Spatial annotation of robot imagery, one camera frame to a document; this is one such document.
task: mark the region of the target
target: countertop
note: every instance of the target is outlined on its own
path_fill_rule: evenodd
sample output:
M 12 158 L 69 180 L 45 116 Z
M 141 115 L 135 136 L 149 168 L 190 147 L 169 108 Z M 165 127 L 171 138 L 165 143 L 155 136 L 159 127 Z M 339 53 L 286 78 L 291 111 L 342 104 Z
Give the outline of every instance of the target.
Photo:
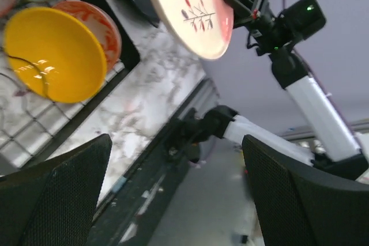
M 99 134 L 109 134 L 113 147 L 100 201 L 205 76 L 198 58 L 180 46 L 162 24 L 154 28 L 138 20 L 124 2 L 107 1 L 139 50 L 141 61 L 51 156 L 74 149 Z M 0 73 L 16 80 L 7 69 L 3 56 L 0 56 Z M 36 115 L 50 103 L 27 91 L 19 82 L 18 86 L 0 76 L 0 129 L 9 134 L 19 130 L 32 120 L 30 115 Z M 29 114 L 24 112 L 25 102 Z M 58 104 L 58 108 L 39 120 L 42 126 L 34 123 L 17 141 L 3 148 L 1 153 L 14 165 L 22 166 L 30 159 L 27 152 L 34 153 L 50 138 L 50 134 L 66 123 L 67 119 L 59 109 L 73 116 L 81 107 L 82 104 Z M 4 133 L 0 134 L 0 145 L 6 138 Z

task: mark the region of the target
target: gray wall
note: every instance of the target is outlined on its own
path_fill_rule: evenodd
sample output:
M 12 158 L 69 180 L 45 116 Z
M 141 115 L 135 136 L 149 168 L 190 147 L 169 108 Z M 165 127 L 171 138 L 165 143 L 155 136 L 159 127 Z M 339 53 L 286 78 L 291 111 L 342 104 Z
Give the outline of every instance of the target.
M 287 0 L 291 5 L 297 0 Z M 369 1 L 318 0 L 326 17 L 323 30 L 301 42 L 297 49 L 333 94 L 333 100 L 349 121 L 369 118 Z M 271 0 L 281 10 L 281 0 Z M 304 126 L 306 122 L 270 72 L 267 56 L 246 50 L 246 30 L 234 30 L 225 55 L 204 61 L 225 104 L 273 132 Z

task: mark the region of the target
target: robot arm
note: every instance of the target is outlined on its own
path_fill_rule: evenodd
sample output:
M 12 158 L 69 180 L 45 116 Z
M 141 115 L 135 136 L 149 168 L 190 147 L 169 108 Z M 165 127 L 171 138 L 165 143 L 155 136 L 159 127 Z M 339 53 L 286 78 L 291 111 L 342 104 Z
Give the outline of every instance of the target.
M 278 16 L 271 11 L 269 0 L 224 1 L 234 9 L 234 28 L 246 27 L 249 32 L 247 48 L 256 47 L 258 56 L 269 55 L 272 74 L 301 110 L 329 159 L 339 162 L 360 154 L 354 134 L 317 84 L 306 61 L 293 53 L 298 42 L 326 24 L 317 0 L 299 0 Z M 251 36 L 257 43 L 250 44 Z
M 236 115 L 234 121 L 229 123 L 223 137 L 241 145 L 245 135 L 252 135 L 276 151 L 304 164 L 312 165 L 311 161 L 314 160 L 314 154 L 309 149 L 286 141 L 240 115 Z

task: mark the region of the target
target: black cabinet edge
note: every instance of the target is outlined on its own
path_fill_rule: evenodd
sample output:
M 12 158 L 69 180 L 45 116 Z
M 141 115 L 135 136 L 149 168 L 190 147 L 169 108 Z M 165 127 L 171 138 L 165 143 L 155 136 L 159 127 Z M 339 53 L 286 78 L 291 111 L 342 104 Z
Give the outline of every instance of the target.
M 204 79 L 197 85 L 168 123 L 159 131 L 144 152 L 124 174 L 126 182 L 122 188 L 115 193 L 110 192 L 99 205 L 94 217 L 88 246 L 116 245 L 115 243 L 118 243 L 117 239 L 121 239 L 120 236 L 123 236 L 131 222 L 135 220 L 137 211 L 145 203 L 145 198 L 142 197 L 142 194 L 152 189 L 163 175 L 180 167 L 178 164 L 173 165 L 167 162 L 165 142 L 170 137 L 171 131 L 176 127 L 178 117 L 204 87 L 206 82 L 207 79 Z M 185 173 L 183 176 L 178 174 L 176 178 L 181 180 L 184 178 L 184 175 Z M 174 191 L 176 186 L 173 184 L 173 188 L 168 191 Z
M 171 168 L 160 184 L 160 190 L 156 193 L 148 209 L 137 220 L 137 231 L 134 237 L 123 243 L 116 241 L 114 245 L 121 246 L 145 246 L 148 245 L 161 218 L 167 210 L 179 185 L 186 177 L 190 169 L 188 160 L 183 158 L 176 166 Z

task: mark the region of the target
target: red leaf pattern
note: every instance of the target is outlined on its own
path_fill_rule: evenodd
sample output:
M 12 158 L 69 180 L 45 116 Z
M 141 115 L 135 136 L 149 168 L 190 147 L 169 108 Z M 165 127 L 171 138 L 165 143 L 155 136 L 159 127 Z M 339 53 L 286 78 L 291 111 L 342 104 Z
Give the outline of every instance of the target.
M 205 4 L 203 0 L 199 0 L 199 2 L 196 3 L 195 6 L 191 6 L 191 3 L 189 0 L 184 0 L 186 2 L 186 5 L 189 7 L 186 10 L 181 10 L 181 14 L 184 18 L 184 22 L 189 22 L 193 28 L 195 29 L 195 32 L 197 32 L 198 29 L 203 30 L 205 32 L 205 23 L 207 26 L 207 30 L 213 29 L 213 22 L 212 22 L 212 15 L 215 13 L 208 13 L 205 8 Z
M 186 1 L 186 4 L 187 4 L 188 7 L 191 7 L 191 3 L 190 3 L 189 0 L 184 0 L 184 1 Z
M 59 5 L 61 5 L 60 9 L 62 11 L 69 13 L 82 22 L 88 21 L 91 18 L 103 25 L 105 34 L 104 40 L 102 40 L 100 44 L 107 58 L 108 70 L 111 70 L 116 63 L 116 53 L 119 51 L 119 44 L 113 30 L 114 27 L 110 24 L 110 22 L 98 10 L 88 5 L 62 1 L 55 5 L 54 8 L 59 9 Z

